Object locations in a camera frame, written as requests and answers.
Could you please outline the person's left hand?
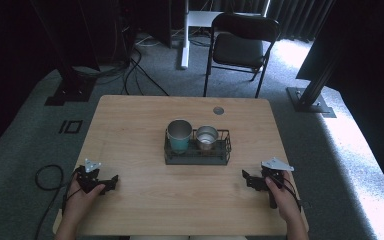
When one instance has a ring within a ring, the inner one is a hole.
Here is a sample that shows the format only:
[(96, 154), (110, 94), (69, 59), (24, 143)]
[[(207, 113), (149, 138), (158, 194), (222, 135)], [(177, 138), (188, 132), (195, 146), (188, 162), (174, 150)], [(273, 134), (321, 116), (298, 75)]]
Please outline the person's left hand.
[(89, 193), (85, 193), (80, 187), (77, 177), (71, 181), (68, 191), (62, 222), (65, 225), (78, 225), (91, 209), (95, 199), (105, 188), (103, 184), (94, 187)]

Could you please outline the teal metal cup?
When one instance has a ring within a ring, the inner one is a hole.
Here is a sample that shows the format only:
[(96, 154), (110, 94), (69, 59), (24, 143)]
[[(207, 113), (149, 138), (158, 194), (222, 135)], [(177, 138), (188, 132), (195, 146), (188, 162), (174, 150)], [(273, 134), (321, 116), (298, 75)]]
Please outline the teal metal cup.
[(187, 151), (193, 132), (192, 125), (184, 119), (176, 119), (169, 123), (167, 135), (173, 152), (182, 154)]

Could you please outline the dark cabinet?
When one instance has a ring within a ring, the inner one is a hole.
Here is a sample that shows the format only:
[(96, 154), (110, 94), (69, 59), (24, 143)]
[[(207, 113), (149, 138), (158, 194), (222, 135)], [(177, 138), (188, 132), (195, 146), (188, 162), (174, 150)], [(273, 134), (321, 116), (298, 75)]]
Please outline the dark cabinet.
[(129, 63), (140, 32), (171, 46), (172, 0), (77, 0), (92, 63)]

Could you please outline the person's right hand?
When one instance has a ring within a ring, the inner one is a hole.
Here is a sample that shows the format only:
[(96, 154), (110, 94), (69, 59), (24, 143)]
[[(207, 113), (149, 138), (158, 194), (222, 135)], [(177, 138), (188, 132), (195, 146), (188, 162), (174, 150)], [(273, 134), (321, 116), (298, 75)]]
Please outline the person's right hand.
[(301, 213), (293, 195), (284, 188), (279, 189), (269, 178), (265, 182), (274, 196), (281, 218), (288, 224), (301, 221)]

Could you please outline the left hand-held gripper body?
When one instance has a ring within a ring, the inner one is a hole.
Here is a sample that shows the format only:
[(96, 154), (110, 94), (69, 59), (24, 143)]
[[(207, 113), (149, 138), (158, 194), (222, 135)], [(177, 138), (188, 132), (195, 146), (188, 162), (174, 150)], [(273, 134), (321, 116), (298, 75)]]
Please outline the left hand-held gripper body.
[(105, 185), (112, 185), (110, 180), (100, 181), (98, 179), (100, 167), (100, 162), (85, 159), (84, 164), (79, 165), (75, 169), (75, 173), (77, 174), (76, 180), (85, 193), (91, 192), (98, 185), (104, 185), (104, 187)]

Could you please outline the black metal stand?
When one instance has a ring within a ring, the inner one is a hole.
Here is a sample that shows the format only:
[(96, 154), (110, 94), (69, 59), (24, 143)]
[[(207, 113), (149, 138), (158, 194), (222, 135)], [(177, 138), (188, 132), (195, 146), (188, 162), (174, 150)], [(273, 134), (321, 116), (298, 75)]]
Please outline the black metal stand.
[(62, 80), (45, 104), (88, 102), (96, 78), (81, 77), (75, 67), (98, 70), (92, 40), (80, 0), (30, 0), (45, 31), (51, 59)]
[(288, 87), (296, 112), (321, 113), (335, 117), (321, 92), (343, 58), (347, 42), (356, 32), (364, 13), (365, 0), (335, 0), (307, 57), (296, 76), (309, 80), (306, 88)]

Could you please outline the silver metal cup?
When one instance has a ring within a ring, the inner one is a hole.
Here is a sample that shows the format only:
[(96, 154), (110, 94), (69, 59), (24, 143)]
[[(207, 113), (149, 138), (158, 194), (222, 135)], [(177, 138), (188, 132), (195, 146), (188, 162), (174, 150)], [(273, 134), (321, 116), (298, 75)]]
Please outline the silver metal cup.
[(197, 146), (200, 150), (207, 151), (214, 148), (219, 134), (215, 127), (205, 125), (201, 126), (196, 131)]

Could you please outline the black wire basket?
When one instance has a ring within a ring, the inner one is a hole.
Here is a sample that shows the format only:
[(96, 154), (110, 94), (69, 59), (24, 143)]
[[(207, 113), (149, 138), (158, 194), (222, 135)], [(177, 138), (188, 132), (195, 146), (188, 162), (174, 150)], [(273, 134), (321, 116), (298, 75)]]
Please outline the black wire basket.
[(230, 132), (218, 129), (218, 137), (210, 150), (201, 150), (194, 129), (189, 140), (188, 149), (184, 153), (172, 150), (169, 136), (165, 134), (164, 157), (167, 165), (227, 165), (230, 160)]

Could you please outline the black folding chair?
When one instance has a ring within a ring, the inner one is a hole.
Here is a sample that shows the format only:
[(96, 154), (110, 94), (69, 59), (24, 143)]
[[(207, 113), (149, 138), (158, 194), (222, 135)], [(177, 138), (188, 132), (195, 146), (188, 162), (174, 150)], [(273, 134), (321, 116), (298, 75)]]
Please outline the black folding chair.
[(280, 24), (271, 18), (221, 13), (211, 23), (203, 96), (207, 95), (212, 69), (252, 73), (250, 82), (261, 73), (255, 97), (258, 98), (271, 50), (281, 33)]

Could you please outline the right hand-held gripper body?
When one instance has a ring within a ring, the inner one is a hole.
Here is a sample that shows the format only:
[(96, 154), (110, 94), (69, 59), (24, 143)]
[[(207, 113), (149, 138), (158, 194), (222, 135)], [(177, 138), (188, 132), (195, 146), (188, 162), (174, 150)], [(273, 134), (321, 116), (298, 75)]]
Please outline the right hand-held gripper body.
[(256, 191), (267, 191), (269, 193), (269, 206), (272, 209), (277, 208), (277, 203), (265, 180), (272, 180), (279, 189), (286, 188), (284, 171), (293, 172), (294, 168), (277, 158), (272, 158), (271, 160), (261, 162), (261, 177), (252, 178), (253, 189)]

